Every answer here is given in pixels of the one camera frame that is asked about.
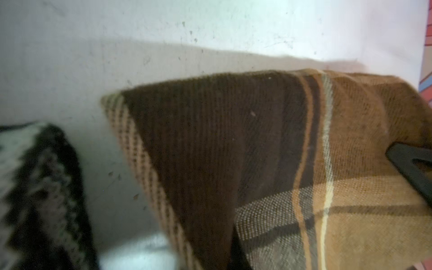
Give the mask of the smiley houndstooth scarf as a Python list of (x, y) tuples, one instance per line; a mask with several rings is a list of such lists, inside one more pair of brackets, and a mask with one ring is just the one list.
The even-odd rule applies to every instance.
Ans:
[(79, 161), (52, 124), (1, 127), (1, 268), (99, 269)]

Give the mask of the brown plaid scarf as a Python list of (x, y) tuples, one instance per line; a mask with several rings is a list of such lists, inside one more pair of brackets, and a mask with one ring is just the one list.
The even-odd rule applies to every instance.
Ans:
[(104, 96), (183, 270), (429, 270), (432, 110), (394, 77), (216, 74)]

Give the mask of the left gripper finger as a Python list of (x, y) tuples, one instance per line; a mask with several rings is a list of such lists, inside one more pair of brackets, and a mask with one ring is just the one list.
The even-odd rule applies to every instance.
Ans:
[(385, 153), (387, 159), (408, 183), (420, 194), (428, 206), (432, 205), (432, 180), (417, 163), (432, 166), (432, 150), (401, 143), (393, 143)]

